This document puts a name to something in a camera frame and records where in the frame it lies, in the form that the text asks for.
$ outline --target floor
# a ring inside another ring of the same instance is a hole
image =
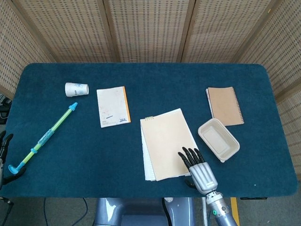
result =
[[[44,226],[43,198],[12,198],[15,205],[5,226]],[[88,213],[77,226],[91,226],[95,216],[95,198],[87,198]],[[201,203],[195,201],[196,226],[202,226]],[[0,202],[0,222],[8,205]],[[301,222],[301,188],[294,196],[268,198],[267,200],[238,200],[241,226],[298,226]],[[86,211],[81,198],[47,198],[45,211],[49,226],[71,226]],[[213,216],[210,225],[217,225]]]

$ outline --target notebook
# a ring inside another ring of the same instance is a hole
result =
[[[96,92],[101,128],[131,122],[124,86]]]
[[[208,88],[206,94],[211,115],[225,126],[244,124],[233,87]]]
[[[181,109],[141,119],[143,159],[146,180],[189,175],[178,152],[182,147],[198,148]]]

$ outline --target woven screen panel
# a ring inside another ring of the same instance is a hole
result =
[[[300,0],[283,0],[240,60],[264,65],[275,95],[301,77],[300,15]]]
[[[270,0],[202,0],[184,62],[230,62]]]
[[[301,91],[277,106],[296,173],[301,174]]]
[[[122,62],[175,62],[189,0],[110,0]]]
[[[0,27],[0,84],[13,96],[24,67],[50,59],[5,0],[0,0]]]
[[[61,61],[112,61],[97,0],[20,0],[19,4]]]

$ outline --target white paper cup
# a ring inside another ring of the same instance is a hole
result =
[[[87,84],[67,82],[65,84],[65,93],[68,97],[88,95],[89,86]]]

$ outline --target table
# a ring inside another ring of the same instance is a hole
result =
[[[66,97],[66,82],[89,95]],[[101,128],[96,90],[125,86],[132,122]],[[211,118],[205,89],[233,86],[245,123],[228,126],[240,142],[221,163],[198,136]],[[184,177],[144,180],[140,119],[181,108],[225,196],[293,194],[297,179],[266,70],[247,64],[31,64],[21,76],[7,122],[9,164],[18,165],[68,109],[77,109],[32,157],[4,196],[194,197]]]

